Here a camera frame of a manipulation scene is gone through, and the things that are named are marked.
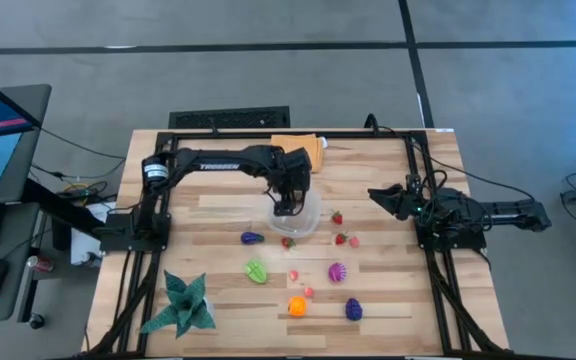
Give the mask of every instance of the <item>toy fruit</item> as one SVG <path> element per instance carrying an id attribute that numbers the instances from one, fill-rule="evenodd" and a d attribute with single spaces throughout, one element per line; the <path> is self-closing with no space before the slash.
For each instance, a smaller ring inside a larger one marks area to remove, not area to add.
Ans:
<path id="1" fill-rule="evenodd" d="M 332 282 L 341 282 L 346 278 L 346 267 L 342 263 L 334 263 L 328 268 L 328 277 Z"/>
<path id="2" fill-rule="evenodd" d="M 266 269 L 264 269 L 263 265 L 257 260 L 248 261 L 246 264 L 246 275 L 248 275 L 250 280 L 258 284 L 265 284 L 266 280 L 268 280 Z"/>
<path id="3" fill-rule="evenodd" d="M 253 232 L 245 232 L 243 234 L 241 234 L 241 242 L 244 245 L 252 245 L 252 244 L 256 244 L 259 242 L 263 242 L 264 241 L 264 237 L 259 235 L 259 234 L 255 234 Z"/>
<path id="4" fill-rule="evenodd" d="M 350 247 L 359 247 L 359 239 L 357 239 L 356 236 L 351 237 L 350 240 L 348 240 L 348 243 L 350 244 Z"/>
<path id="5" fill-rule="evenodd" d="M 290 249 L 291 247 L 295 246 L 295 240 L 292 238 L 281 238 L 281 245 L 283 245 L 286 249 Z"/>
<path id="6" fill-rule="evenodd" d="M 306 315 L 306 298 L 293 296 L 288 303 L 288 313 L 292 316 L 301 317 Z"/>
<path id="7" fill-rule="evenodd" d="M 357 299 L 350 298 L 346 303 L 346 318 L 351 321 L 361 320 L 363 310 Z"/>
<path id="8" fill-rule="evenodd" d="M 335 244 L 337 245 L 343 245 L 346 240 L 348 240 L 348 236 L 346 234 L 337 234 L 337 236 L 335 236 Z"/>
<path id="9" fill-rule="evenodd" d="M 332 216 L 330 220 L 337 225 L 341 225 L 344 223 L 344 217 L 341 215 L 341 212 L 333 210 Z"/>

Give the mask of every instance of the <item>wooden board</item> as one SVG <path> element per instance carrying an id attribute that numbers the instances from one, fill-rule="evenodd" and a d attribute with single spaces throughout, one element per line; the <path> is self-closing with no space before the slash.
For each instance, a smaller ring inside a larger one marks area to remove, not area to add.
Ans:
<path id="1" fill-rule="evenodd" d="M 455 134 L 428 131 L 431 154 L 461 167 Z M 138 201 L 140 162 L 152 154 L 156 131 L 138 130 L 133 138 L 119 191 L 118 206 Z M 201 149 L 241 149 L 268 140 L 184 140 Z M 367 196 L 368 188 L 403 183 L 408 173 L 400 140 L 329 139 L 323 170 L 313 175 L 322 197 L 316 232 L 286 250 L 281 236 L 266 224 L 269 200 L 263 179 L 242 173 L 193 173 L 172 190 L 173 231 L 162 257 L 154 313 L 168 305 L 163 271 L 190 281 L 207 274 L 207 298 L 215 305 L 217 329 L 189 331 L 175 340 L 170 326 L 149 336 L 148 356 L 298 356 L 441 354 L 425 257 L 416 245 L 412 221 L 400 222 Z M 446 186 L 468 192 L 463 174 L 448 171 Z M 344 214 L 344 224 L 330 222 L 331 209 Z M 244 231 L 262 233 L 263 244 L 243 246 Z M 356 235 L 361 246 L 336 246 L 338 232 Z M 88 322 L 92 344 L 112 324 L 125 254 L 104 258 Z M 471 251 L 454 251 L 463 302 L 479 325 L 500 346 L 507 340 L 487 264 Z M 250 281 L 243 272 L 250 259 L 263 262 L 269 280 Z M 327 278 L 334 262 L 348 268 L 341 284 Z M 290 281 L 288 271 L 299 279 Z M 128 267 L 127 281 L 130 277 Z M 291 296 L 312 287 L 315 296 L 307 316 L 291 318 Z M 364 318 L 344 316 L 348 298 L 360 301 Z M 454 316 L 448 309 L 453 347 L 458 348 Z M 129 349 L 136 346 L 141 308 L 134 316 Z"/>

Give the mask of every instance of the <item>black metal frame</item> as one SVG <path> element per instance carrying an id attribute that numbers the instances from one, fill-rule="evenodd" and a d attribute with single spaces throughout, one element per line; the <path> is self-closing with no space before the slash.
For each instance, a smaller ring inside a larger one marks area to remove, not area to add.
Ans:
<path id="1" fill-rule="evenodd" d="M 426 174 L 433 173 L 432 160 L 430 158 L 430 150 L 428 146 L 428 140 L 426 131 L 423 130 L 411 130 L 411 131 L 379 131 L 376 122 L 369 125 L 366 123 L 366 127 L 372 127 L 371 130 L 364 131 L 314 131 L 316 136 L 323 136 L 329 139 L 335 138 L 372 138 L 372 139 L 401 139 L 404 141 L 407 159 L 409 163 L 409 171 L 411 174 L 418 174 L 419 168 L 417 165 L 417 160 L 415 156 L 415 149 L 413 147 L 413 141 L 416 142 L 421 148 L 420 154 L 423 159 L 424 172 Z M 270 138 L 273 134 L 312 134 L 313 131 L 291 131 L 291 130 L 277 130 L 277 131 L 264 131 L 264 132 L 235 132 L 235 131 L 224 131 L 219 132 L 213 130 L 212 132 L 201 132 L 201 133 L 173 133 L 162 131 L 157 136 L 157 143 L 155 146 L 155 152 L 161 151 L 164 146 L 170 144 L 170 149 L 172 151 L 179 147 L 182 140 L 190 139 L 264 139 Z M 429 176 L 429 187 L 431 193 L 436 191 L 437 184 L 434 176 Z M 167 191 L 160 202 L 159 212 L 167 213 L 168 205 L 170 202 L 170 191 Z M 426 257 L 426 263 L 428 265 L 429 278 L 431 284 L 431 291 L 433 295 L 433 301 L 435 305 L 435 312 L 437 317 L 437 324 L 439 328 L 439 335 L 441 339 L 441 346 L 443 351 L 443 356 L 453 356 L 460 358 L 471 358 L 471 359 L 546 359 L 546 357 L 539 356 L 526 356 L 526 355 L 516 355 L 509 350 L 503 350 L 497 345 L 495 345 L 490 339 L 485 335 L 485 333 L 477 326 L 474 319 L 468 314 L 467 310 L 461 304 L 461 297 L 459 293 L 459 285 L 457 282 L 457 274 L 455 272 L 454 261 L 452 259 L 452 254 L 450 249 L 445 249 L 442 251 L 445 271 L 447 275 L 447 280 L 443 277 L 439 270 L 439 265 L 435 257 L 435 251 L 431 247 L 424 247 L 423 244 L 425 240 L 422 239 L 424 236 L 423 232 L 420 231 L 419 226 L 416 226 L 416 233 L 420 248 L 423 249 L 424 255 Z M 156 276 L 159 270 L 159 263 L 161 260 L 161 252 L 153 252 L 151 263 L 146 276 L 142 283 L 138 286 L 139 278 L 141 277 L 141 270 L 143 265 L 144 252 L 136 252 L 136 257 L 133 262 L 132 272 L 129 280 L 129 290 L 128 296 L 126 297 L 125 310 L 121 316 L 119 316 L 116 323 L 123 323 L 123 329 L 113 329 L 111 331 L 118 333 L 118 347 L 117 353 L 109 353 L 106 350 L 102 353 L 90 354 L 90 359 L 110 359 L 116 358 L 117 356 L 129 357 L 145 357 L 146 347 L 148 342 L 148 334 L 140 334 L 137 342 L 137 350 L 129 352 L 127 351 L 128 338 L 130 334 L 130 320 L 133 315 L 132 312 L 141 302 L 142 297 L 145 297 L 145 304 L 143 312 L 141 314 L 141 325 L 145 324 L 152 314 L 152 305 L 155 295 L 155 285 Z M 455 350 L 452 348 L 450 341 L 450 332 L 448 329 L 448 323 L 446 318 L 446 311 L 444 308 L 443 297 L 446 298 L 448 303 L 453 307 L 460 339 L 461 349 Z M 477 342 L 482 351 L 472 351 L 470 344 L 470 336 Z M 112 337 L 102 339 L 102 342 L 98 346 L 105 346 L 110 348 L 114 343 Z M 319 357 L 323 359 L 357 359 L 363 357 Z M 402 359 L 401 356 L 393 357 L 379 357 L 388 359 Z"/>

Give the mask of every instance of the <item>purple toy ball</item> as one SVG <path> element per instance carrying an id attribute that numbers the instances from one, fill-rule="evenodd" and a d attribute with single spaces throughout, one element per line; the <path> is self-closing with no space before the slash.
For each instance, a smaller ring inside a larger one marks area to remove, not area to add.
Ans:
<path id="1" fill-rule="evenodd" d="M 346 318 L 350 321 L 358 321 L 361 320 L 363 316 L 363 310 L 361 309 L 361 305 L 359 305 L 359 301 L 357 299 L 350 298 L 346 303 Z"/>
<path id="2" fill-rule="evenodd" d="M 332 282 L 342 282 L 346 278 L 346 267 L 342 263 L 334 263 L 328 269 L 328 277 Z"/>

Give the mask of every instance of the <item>floor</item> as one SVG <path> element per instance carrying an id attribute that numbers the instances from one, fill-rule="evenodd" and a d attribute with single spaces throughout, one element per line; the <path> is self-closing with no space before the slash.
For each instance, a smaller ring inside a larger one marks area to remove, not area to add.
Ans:
<path id="1" fill-rule="evenodd" d="M 0 86 L 52 85 L 45 127 L 114 154 L 125 153 L 133 129 L 165 128 L 177 110 L 289 105 L 293 127 L 356 127 L 373 112 L 391 127 L 454 128 L 467 170 L 531 192 L 553 222 L 542 234 L 498 227 L 487 236 L 511 347 L 576 357 L 576 222 L 558 195 L 563 177 L 576 171 L 576 47 L 553 47 L 576 46 L 567 42 L 576 41 L 576 1 L 408 1 L 415 40 L 434 44 L 418 50 L 419 63 L 401 46 L 407 37 L 399 3 L 0 0 L 0 48 L 7 49 L 0 51 Z M 169 46 L 300 42 L 381 45 L 213 52 Z M 84 54 L 104 46 L 161 47 Z M 55 47 L 70 50 L 14 49 Z M 79 175 L 114 165 L 47 136 L 35 162 Z M 64 186 L 39 177 L 51 189 Z M 116 188 L 119 172 L 106 180 Z M 469 183 L 483 201 L 517 198 Z M 52 321 L 40 331 L 0 322 L 0 359 L 77 352 L 94 288 L 94 278 L 40 287 L 36 309 Z"/>

